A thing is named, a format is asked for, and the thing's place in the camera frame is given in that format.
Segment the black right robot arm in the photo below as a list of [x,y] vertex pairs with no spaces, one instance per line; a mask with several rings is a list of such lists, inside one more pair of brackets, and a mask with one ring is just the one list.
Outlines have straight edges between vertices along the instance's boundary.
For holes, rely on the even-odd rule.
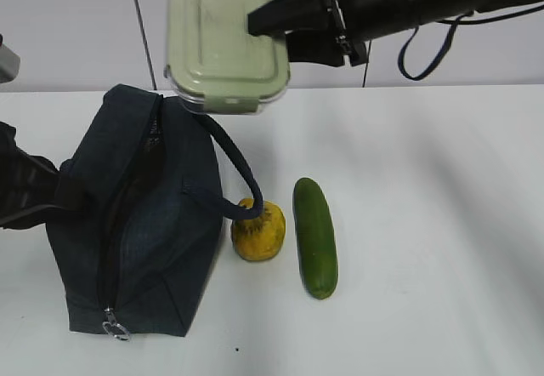
[[542,0],[271,0],[247,16],[253,36],[286,39],[288,59],[324,66],[360,66],[366,42],[476,11],[487,13]]

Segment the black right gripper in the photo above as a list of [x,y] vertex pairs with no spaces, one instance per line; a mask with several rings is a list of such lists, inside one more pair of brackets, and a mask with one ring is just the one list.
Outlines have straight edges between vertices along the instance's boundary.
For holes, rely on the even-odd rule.
[[247,16],[252,36],[286,33],[288,59],[330,67],[368,63],[366,43],[348,26],[350,0],[271,0]]

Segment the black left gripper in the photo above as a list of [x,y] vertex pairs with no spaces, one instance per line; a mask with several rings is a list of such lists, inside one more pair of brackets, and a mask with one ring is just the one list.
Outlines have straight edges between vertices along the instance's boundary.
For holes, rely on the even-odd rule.
[[58,171],[45,157],[22,151],[16,128],[1,124],[1,227],[26,230],[56,219],[101,219],[103,179]]

